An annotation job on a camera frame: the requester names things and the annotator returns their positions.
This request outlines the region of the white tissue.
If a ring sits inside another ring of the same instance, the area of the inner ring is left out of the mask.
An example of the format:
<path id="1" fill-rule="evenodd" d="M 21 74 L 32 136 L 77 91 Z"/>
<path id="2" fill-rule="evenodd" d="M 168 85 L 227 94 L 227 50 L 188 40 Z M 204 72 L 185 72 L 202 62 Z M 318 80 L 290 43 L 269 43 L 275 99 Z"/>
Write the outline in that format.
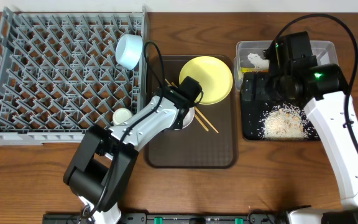
<path id="1" fill-rule="evenodd" d="M 248 61 L 254 66 L 257 70 L 267 70 L 269 68 L 269 60 L 263 59 L 258 54 L 250 53 L 248 56 Z"/>

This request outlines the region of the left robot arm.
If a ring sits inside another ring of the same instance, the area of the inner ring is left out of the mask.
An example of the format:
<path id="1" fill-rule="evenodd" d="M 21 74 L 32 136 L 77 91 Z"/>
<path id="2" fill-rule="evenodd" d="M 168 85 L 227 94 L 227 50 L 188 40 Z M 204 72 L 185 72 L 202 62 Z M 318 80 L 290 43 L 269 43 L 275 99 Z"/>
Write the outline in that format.
<path id="1" fill-rule="evenodd" d="M 63 175 L 64 183 L 84 203 L 81 221 L 117 223 L 117 207 L 140 150 L 166 129 L 182 129 L 201 90 L 158 88 L 147 106 L 127 121 L 104 129 L 92 126 Z"/>

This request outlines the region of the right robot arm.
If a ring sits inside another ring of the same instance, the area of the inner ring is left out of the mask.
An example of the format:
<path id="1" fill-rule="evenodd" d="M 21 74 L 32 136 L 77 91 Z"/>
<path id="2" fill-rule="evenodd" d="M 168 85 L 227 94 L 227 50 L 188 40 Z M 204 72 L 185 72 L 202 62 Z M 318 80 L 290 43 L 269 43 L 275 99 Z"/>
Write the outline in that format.
<path id="1" fill-rule="evenodd" d="M 288 223 L 358 223 L 358 120 L 349 89 L 336 64 L 282 71 L 268 80 L 270 96 L 301 108 L 314 126 L 343 206 L 336 211 L 297 208 L 288 212 Z"/>

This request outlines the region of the white pink shallow bowl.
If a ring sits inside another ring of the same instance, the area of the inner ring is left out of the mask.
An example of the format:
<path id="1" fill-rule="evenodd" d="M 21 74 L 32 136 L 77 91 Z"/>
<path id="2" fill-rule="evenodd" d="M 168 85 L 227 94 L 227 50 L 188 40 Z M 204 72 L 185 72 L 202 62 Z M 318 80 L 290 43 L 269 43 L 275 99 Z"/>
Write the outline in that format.
<path id="1" fill-rule="evenodd" d="M 195 117 L 195 109 L 190 108 L 189 112 L 183 119 L 183 126 L 181 128 L 175 128 L 175 130 L 180 130 L 180 129 L 183 129 L 183 128 L 186 128 L 187 126 L 189 126 L 191 124 L 191 122 L 193 121 L 194 117 Z"/>

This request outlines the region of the rice and food scraps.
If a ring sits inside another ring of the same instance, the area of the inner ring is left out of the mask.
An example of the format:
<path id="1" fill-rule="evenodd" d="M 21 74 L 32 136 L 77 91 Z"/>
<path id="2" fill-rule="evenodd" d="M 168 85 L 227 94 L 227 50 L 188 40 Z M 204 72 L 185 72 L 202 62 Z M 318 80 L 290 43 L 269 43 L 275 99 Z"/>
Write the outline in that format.
<path id="1" fill-rule="evenodd" d="M 263 140 L 305 140 L 314 132 L 305 112 L 289 103 L 263 111 L 259 124 L 258 137 Z"/>

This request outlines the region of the pale green cup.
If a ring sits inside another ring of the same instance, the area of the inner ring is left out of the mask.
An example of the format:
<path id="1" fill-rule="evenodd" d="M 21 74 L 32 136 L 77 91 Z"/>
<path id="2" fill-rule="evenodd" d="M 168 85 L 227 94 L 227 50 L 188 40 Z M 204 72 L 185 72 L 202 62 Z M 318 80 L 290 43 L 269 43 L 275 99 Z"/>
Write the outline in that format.
<path id="1" fill-rule="evenodd" d="M 131 117 L 133 117 L 133 114 L 129 109 L 119 108 L 113 113 L 112 116 L 113 125 L 116 126 L 118 124 L 121 124 L 127 121 L 128 119 L 130 119 Z"/>

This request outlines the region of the yellow orange snack wrapper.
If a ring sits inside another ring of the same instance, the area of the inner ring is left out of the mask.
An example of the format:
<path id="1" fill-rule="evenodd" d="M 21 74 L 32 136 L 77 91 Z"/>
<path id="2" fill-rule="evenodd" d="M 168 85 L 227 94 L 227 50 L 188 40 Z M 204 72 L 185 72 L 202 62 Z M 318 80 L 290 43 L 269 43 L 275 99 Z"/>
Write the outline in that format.
<path id="1" fill-rule="evenodd" d="M 262 72 L 262 73 L 268 73 L 268 69 L 261 69 L 261 68 L 247 68 L 247 67 L 241 67 L 240 68 L 241 73 L 247 73 L 247 72 Z"/>

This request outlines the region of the light blue bowl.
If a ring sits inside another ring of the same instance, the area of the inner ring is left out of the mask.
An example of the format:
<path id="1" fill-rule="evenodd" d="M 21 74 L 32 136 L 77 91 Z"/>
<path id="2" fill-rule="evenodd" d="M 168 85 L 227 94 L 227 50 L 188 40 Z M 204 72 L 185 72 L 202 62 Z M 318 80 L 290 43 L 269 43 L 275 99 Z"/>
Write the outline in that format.
<path id="1" fill-rule="evenodd" d="M 124 34 L 117 43 L 116 62 L 128 70 L 132 70 L 140 60 L 142 48 L 143 40 L 141 36 Z"/>

